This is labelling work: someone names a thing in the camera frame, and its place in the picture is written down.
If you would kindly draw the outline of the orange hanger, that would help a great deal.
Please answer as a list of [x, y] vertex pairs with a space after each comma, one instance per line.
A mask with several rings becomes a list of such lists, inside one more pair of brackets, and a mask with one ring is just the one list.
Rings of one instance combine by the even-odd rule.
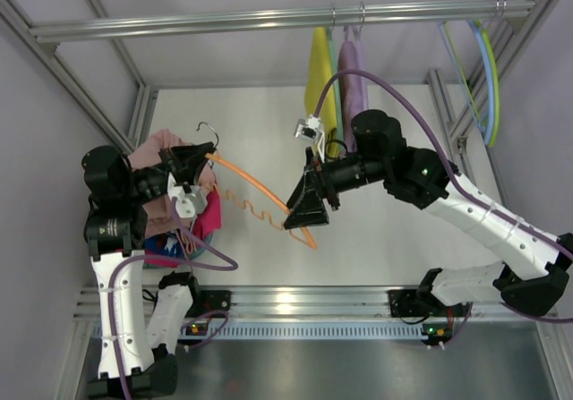
[[[290, 209], [287, 207], [286, 203], [283, 202], [274, 192], [272, 192], [267, 186], [265, 186], [263, 183], [255, 179], [253, 176], [245, 172], [242, 168], [232, 164], [231, 162], [227, 161], [220, 155], [218, 151], [218, 144], [220, 142], [220, 138], [214, 127], [212, 127], [207, 122], [201, 121], [198, 123], [196, 130], [199, 131], [203, 126], [209, 128], [213, 132], [216, 138], [216, 142], [214, 144], [215, 150], [212, 154], [206, 155], [206, 159], [208, 159], [212, 164], [218, 164], [220, 166], [223, 166], [236, 176], [245, 180], [248, 184], [257, 189], [264, 196], [266, 196], [281, 211], [283, 211], [285, 215], [289, 215]], [[284, 227], [284, 223], [275, 222], [270, 212], [268, 212], [267, 210], [257, 211], [250, 200], [239, 200], [236, 194], [232, 190], [230, 189], [222, 190], [216, 183], [214, 183], [209, 187], [209, 191], [215, 192], [222, 200], [232, 201], [236, 207], [244, 211], [249, 211], [253, 217], [259, 219], [260, 221], [266, 222], [274, 229], [281, 232], [287, 231]], [[302, 243], [308, 248], [316, 251], [318, 249], [318, 245], [315, 239], [313, 238], [312, 234], [310, 233], [310, 231], [306, 227], [300, 227], [299, 230], [302, 233], [301, 237], [296, 235], [292, 230], [289, 230], [288, 234], [295, 241]]]

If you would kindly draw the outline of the pink trousers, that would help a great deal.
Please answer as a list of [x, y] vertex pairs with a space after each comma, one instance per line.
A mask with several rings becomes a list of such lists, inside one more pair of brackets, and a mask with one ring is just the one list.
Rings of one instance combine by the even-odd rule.
[[[139, 170], [160, 163], [159, 152], [162, 149], [180, 146], [189, 146], [189, 143], [183, 141], [168, 129], [163, 129], [150, 135], [139, 148], [128, 156], [128, 159], [131, 167], [134, 170]], [[215, 181], [216, 176], [214, 172], [210, 167], [205, 166], [199, 177], [201, 191], [207, 193]], [[177, 224], [171, 215], [171, 203], [167, 195], [146, 203], [143, 207], [148, 215], [146, 238], [165, 234], [177, 228]]]

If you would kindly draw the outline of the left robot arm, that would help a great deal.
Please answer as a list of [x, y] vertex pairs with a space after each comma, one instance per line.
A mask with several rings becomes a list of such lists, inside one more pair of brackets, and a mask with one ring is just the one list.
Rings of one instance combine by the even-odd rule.
[[98, 375], [87, 387], [88, 398], [149, 399], [174, 394], [175, 347], [197, 296], [197, 282], [189, 274], [163, 277], [153, 314], [145, 318], [144, 206], [167, 196], [175, 200], [177, 216], [194, 217], [206, 205], [199, 177], [215, 149], [210, 141], [162, 149], [159, 163], [142, 169], [133, 169], [128, 157], [113, 146], [97, 147], [83, 157], [84, 182], [90, 189], [84, 239], [98, 281], [101, 317]]

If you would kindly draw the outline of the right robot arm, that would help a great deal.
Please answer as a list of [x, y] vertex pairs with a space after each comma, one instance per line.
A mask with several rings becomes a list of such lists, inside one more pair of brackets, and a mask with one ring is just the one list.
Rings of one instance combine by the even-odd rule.
[[409, 147], [400, 123], [380, 110], [351, 122], [356, 151], [321, 161], [306, 150], [304, 173], [287, 201], [287, 230], [325, 226], [339, 195], [380, 182], [396, 200], [439, 217], [495, 253], [498, 262], [466, 269], [429, 270], [415, 291], [426, 312], [461, 303], [500, 302], [541, 319], [569, 282], [571, 234], [543, 233], [480, 191], [432, 149]]

